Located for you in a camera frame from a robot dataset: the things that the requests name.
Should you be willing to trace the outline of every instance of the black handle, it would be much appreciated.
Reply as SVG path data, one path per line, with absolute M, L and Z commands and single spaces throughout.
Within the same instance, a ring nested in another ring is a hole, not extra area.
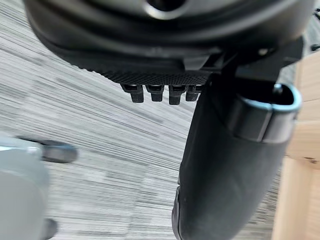
M 172 211 L 177 239 L 230 240 L 262 201 L 301 105 L 294 87 L 270 84 L 248 90 L 221 82 L 201 94 Z

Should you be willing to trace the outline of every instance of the striped carpet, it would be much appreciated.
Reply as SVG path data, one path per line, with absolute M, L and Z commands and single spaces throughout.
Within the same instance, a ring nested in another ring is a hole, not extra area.
M 293 74 L 287 68 L 282 80 Z M 47 164 L 55 240 L 175 239 L 171 210 L 195 103 L 169 106 L 168 96 L 133 104 L 119 85 L 43 47 L 20 0 L 0 0 L 0 130 L 80 150 L 73 164 Z M 279 176 L 235 239 L 271 238 L 278 186 Z

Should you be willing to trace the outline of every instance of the chair wheel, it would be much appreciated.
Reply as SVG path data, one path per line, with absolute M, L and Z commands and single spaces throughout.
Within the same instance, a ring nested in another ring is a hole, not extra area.
M 41 144 L 43 146 L 42 160 L 46 162 L 68 164 L 77 160 L 78 151 L 71 144 L 27 136 L 17 136 L 17 138 Z

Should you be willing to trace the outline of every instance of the gray carpet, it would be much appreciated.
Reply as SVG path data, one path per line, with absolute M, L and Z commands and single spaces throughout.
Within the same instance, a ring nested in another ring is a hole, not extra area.
M 133 104 L 119 85 L 43 47 L 20 0 L 0 0 L 0 130 L 80 150 L 73 164 L 47 164 L 55 240 L 175 239 L 171 210 L 195 103 L 169 106 L 168 95 Z M 237 240 L 271 238 L 278 185 L 279 176 Z

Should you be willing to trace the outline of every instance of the wooden panel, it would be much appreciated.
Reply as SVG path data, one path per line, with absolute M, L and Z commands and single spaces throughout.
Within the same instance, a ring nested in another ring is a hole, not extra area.
M 287 149 L 287 154 L 294 159 L 320 160 L 320 121 L 299 122 Z
M 304 240 L 312 168 L 291 158 L 283 161 L 272 240 Z
M 320 52 L 306 57 L 301 64 L 302 70 L 298 77 L 303 101 L 320 99 Z
M 307 240 L 320 239 L 320 171 L 313 170 L 310 189 L 309 207 L 307 211 L 306 237 Z
M 298 121 L 319 121 L 320 124 L 320 99 L 304 102 Z

